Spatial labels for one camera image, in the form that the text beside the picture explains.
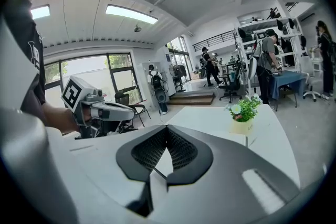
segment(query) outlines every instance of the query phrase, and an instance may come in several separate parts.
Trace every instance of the office chair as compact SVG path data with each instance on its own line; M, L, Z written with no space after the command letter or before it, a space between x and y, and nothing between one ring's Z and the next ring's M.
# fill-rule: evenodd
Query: office chair
M218 87L220 89L225 89L225 91L228 91L228 93L224 93L224 95L222 97L220 97L219 100L221 100L224 97L230 97L229 103L231 104L231 102L232 102L232 96L239 97L239 99L242 98L241 95L237 94L237 91L240 88L240 75L239 75L239 72L240 72L241 67L242 67L242 63L238 62L236 64L236 72L235 72L234 81L231 81L230 74L223 74L223 82L224 82L225 85L223 85L223 86L219 85Z
M149 112L146 109L146 107L143 104L133 104L133 105L129 105L130 102L130 95L128 93L124 94L122 91L117 92L114 95L115 98L115 102L119 103L119 104L123 104L123 105L127 105L130 108L135 110L135 116L139 116L139 119L142 123L142 125L145 127L145 125L142 122L142 119L140 117L141 113L145 113L147 112L148 117L151 119L151 116L149 116Z
M321 94L319 92L313 91L313 85L322 82L321 79L322 72L319 72L318 77L314 77L314 66L309 56L301 57L301 73L307 75L306 85L310 86L309 91L305 91L302 98L306 98L307 95L311 94L313 96L314 102L316 102L316 95L321 98Z

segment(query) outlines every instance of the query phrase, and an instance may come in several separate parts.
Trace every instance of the wooden step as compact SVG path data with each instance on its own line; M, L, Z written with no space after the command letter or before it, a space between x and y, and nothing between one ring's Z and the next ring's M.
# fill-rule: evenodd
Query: wooden step
M179 98L171 99L168 104L173 105L210 105L214 100L215 96L205 97L205 98Z
M184 98L189 98L189 99L198 99L198 98L209 98L213 97L215 94L213 92L204 92L204 93L185 93L185 94L176 94L170 97L171 100L173 99L184 99Z

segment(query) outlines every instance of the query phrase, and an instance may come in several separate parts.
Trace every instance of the black t-shirt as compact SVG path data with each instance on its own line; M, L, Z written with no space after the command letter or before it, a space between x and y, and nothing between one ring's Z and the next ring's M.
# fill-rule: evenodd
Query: black t-shirt
M320 42L321 42L321 54L322 54L322 59L323 61L329 61L330 60L330 55L329 55L329 49L330 49L330 38L323 33L320 37Z
M205 65L206 66L208 66L208 65L211 65L211 62L209 62L208 61L208 59L210 59L210 56L209 56L209 54L207 53L207 52L204 52L203 54L202 54L202 57L204 58L204 60L205 60Z
M42 111L42 105L46 102L43 45L31 17L31 6L29 0L8 0L3 7L3 14L19 47L37 69L37 75L26 93L21 110L38 117L47 125Z

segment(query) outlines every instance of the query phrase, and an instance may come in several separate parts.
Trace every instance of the mesh panel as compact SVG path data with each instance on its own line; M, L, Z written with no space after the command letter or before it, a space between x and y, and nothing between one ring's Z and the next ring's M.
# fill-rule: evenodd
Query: mesh panel
M167 148L172 158L174 171L188 165L197 156L197 148L171 130L169 130Z
M166 149L166 129L135 146L133 158L142 166L152 171Z

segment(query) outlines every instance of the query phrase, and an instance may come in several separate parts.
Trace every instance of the black mesh pad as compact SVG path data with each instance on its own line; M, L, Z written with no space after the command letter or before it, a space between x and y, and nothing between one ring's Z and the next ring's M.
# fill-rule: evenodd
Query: black mesh pad
M197 148L186 139L168 130L167 149L173 162L173 169L178 170L190 162L197 156Z
M174 169L166 179L167 186L196 182L213 162L208 145L171 125L159 126L122 145L117 150L116 161L129 179L148 183L150 173L166 148Z
M149 171L153 171L166 149L165 133L165 129L159 131L132 150L133 158Z

